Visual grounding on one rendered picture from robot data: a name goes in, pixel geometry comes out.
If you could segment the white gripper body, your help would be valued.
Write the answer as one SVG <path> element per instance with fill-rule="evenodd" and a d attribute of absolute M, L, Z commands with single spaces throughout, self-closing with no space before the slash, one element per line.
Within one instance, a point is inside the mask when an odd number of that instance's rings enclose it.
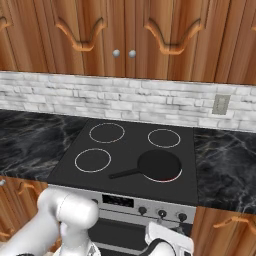
<path fill-rule="evenodd" d="M 173 253 L 170 256 L 193 256 L 194 242 L 191 238 L 155 222 L 150 222 L 146 227 L 145 241 L 150 245 L 156 239 L 162 239 L 173 247 Z"/>

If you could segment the grey wall socket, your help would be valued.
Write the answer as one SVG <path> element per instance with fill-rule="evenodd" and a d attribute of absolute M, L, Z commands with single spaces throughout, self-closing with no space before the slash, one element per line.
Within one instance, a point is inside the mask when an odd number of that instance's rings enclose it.
<path fill-rule="evenodd" d="M 212 113 L 216 115 L 225 115 L 228 109 L 229 101 L 230 101 L 229 95 L 216 94 Z"/>

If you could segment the black and silver stove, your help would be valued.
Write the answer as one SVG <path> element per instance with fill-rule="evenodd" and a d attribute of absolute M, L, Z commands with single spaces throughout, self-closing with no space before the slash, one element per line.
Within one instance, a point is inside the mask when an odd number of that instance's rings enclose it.
<path fill-rule="evenodd" d="M 90 119 L 48 176 L 52 187 L 60 186 L 88 199 L 97 199 L 100 219 L 132 224 L 157 221 L 183 224 L 189 237 L 198 204 L 194 131 L 189 127 Z M 116 179 L 109 175 L 137 167 L 148 150 L 175 154 L 182 174 L 171 182 L 154 182 L 142 174 Z M 141 215 L 138 208 L 147 212 Z M 181 222 L 179 213 L 187 219 Z"/>

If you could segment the black frying pan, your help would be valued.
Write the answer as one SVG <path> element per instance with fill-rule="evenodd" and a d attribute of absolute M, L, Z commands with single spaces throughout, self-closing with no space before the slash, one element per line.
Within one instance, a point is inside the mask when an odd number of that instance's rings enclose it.
<path fill-rule="evenodd" d="M 171 152 L 160 149 L 148 150 L 139 156 L 136 168 L 110 174 L 109 178 L 116 179 L 137 173 L 154 182 L 171 182 L 182 174 L 182 164 Z"/>

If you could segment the wooden wall cupboard door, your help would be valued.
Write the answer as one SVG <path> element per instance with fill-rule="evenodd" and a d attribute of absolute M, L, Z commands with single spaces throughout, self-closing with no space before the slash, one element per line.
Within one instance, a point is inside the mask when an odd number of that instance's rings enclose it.
<path fill-rule="evenodd" d="M 49 73 L 125 75 L 124 0 L 34 0 Z M 113 50 L 120 50 L 114 58 Z"/>
<path fill-rule="evenodd" d="M 125 0 L 126 75 L 212 82 L 229 6 L 230 0 Z"/>
<path fill-rule="evenodd" d="M 6 19 L 4 30 L 7 32 L 17 71 L 30 72 L 32 64 L 29 50 L 22 31 L 21 16 L 18 13 L 16 0 L 0 0 L 0 11 Z"/>
<path fill-rule="evenodd" d="M 247 0 L 228 82 L 256 85 L 256 0 Z"/>

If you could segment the wooden base cupboard door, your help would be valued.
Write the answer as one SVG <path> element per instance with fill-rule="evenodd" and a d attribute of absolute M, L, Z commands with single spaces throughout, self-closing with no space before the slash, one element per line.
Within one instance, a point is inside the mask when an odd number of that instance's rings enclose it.
<path fill-rule="evenodd" d="M 256 256 L 256 214 L 199 206 L 191 238 L 194 256 Z"/>
<path fill-rule="evenodd" d="M 0 242 L 8 241 L 38 211 L 37 200 L 46 182 L 0 176 Z"/>

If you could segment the black oven door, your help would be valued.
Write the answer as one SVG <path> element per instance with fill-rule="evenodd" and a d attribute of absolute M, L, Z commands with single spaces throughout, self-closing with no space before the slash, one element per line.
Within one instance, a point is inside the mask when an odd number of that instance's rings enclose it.
<path fill-rule="evenodd" d="M 145 241 L 146 227 L 150 222 L 157 223 L 149 221 L 143 225 L 100 219 L 89 230 L 89 235 L 101 250 L 102 256 L 146 256 L 145 250 L 150 250 L 156 244 L 155 240 L 150 245 Z M 176 232 L 178 227 L 182 227 L 184 233 L 180 234 L 189 237 L 183 224 L 163 222 L 160 225 Z"/>

